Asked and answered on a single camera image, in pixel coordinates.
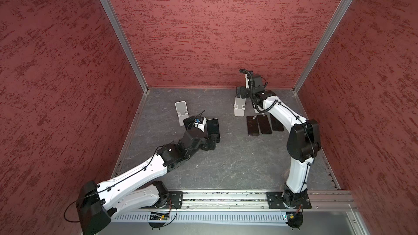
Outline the white stand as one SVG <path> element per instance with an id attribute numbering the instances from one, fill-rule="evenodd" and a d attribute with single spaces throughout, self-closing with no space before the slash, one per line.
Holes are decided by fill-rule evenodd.
<path id="1" fill-rule="evenodd" d="M 184 120 L 189 118 L 186 101 L 179 101 L 175 103 L 175 109 L 180 126 L 184 126 Z"/>
<path id="2" fill-rule="evenodd" d="M 240 97 L 235 97 L 234 103 L 234 116 L 236 117 L 244 117 L 245 116 L 245 106 L 246 106 L 246 99 L 242 99 Z"/>

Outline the purple edged dark phone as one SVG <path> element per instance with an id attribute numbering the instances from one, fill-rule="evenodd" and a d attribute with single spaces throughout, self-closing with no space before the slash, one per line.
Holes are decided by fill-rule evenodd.
<path id="1" fill-rule="evenodd" d="M 256 116 L 246 116 L 247 131 L 249 136 L 259 136 L 259 123 Z"/>

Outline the black phone with sticker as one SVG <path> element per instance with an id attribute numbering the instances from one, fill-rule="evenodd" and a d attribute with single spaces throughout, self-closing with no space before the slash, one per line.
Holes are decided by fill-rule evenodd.
<path id="1" fill-rule="evenodd" d="M 259 114 L 256 116 L 261 134 L 272 134 L 272 129 L 268 116 L 265 114 Z"/>

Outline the black phone table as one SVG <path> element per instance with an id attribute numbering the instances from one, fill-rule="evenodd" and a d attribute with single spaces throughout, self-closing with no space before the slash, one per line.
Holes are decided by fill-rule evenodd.
<path id="1" fill-rule="evenodd" d="M 185 126 L 186 130 L 189 130 L 192 127 L 194 127 L 195 120 L 196 120 L 196 118 L 194 116 L 188 117 L 188 118 L 183 120 L 183 123 L 184 123 L 184 126 Z"/>

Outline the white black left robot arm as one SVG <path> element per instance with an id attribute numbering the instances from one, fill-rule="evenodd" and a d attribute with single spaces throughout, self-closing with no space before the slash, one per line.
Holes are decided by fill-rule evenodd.
<path id="1" fill-rule="evenodd" d="M 169 191 L 159 177 L 178 168 L 198 151 L 209 151 L 220 142 L 219 130 L 188 129 L 178 142 L 159 146 L 142 164 L 122 175 L 103 181 L 86 182 L 75 202 L 84 235 L 95 235 L 113 219 L 131 210 L 162 207 Z"/>

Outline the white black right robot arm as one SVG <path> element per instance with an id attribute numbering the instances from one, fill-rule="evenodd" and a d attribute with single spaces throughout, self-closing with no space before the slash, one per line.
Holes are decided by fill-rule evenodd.
<path id="1" fill-rule="evenodd" d="M 289 132 L 287 152 L 291 157 L 290 171 L 283 192 L 286 208 L 298 208 L 308 199 L 308 176 L 321 150 L 320 128 L 316 120 L 309 120 L 288 107 L 277 95 L 267 90 L 260 75 L 241 69 L 246 77 L 245 86 L 237 87 L 236 97 L 249 99 L 259 113 L 270 113 Z"/>

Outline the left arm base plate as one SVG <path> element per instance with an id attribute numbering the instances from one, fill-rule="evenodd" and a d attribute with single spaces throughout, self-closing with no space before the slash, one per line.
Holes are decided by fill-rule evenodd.
<path id="1" fill-rule="evenodd" d="M 169 191 L 169 196 L 167 198 L 167 202 L 164 205 L 164 208 L 173 208 L 174 209 L 181 209 L 182 202 L 183 202 L 184 192 L 182 191 Z"/>

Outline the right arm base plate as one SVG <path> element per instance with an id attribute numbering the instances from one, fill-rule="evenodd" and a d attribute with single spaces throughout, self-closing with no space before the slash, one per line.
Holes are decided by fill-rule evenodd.
<path id="1" fill-rule="evenodd" d="M 266 193 L 269 209 L 312 209 L 307 190 L 294 194 L 292 191 L 270 191 Z"/>

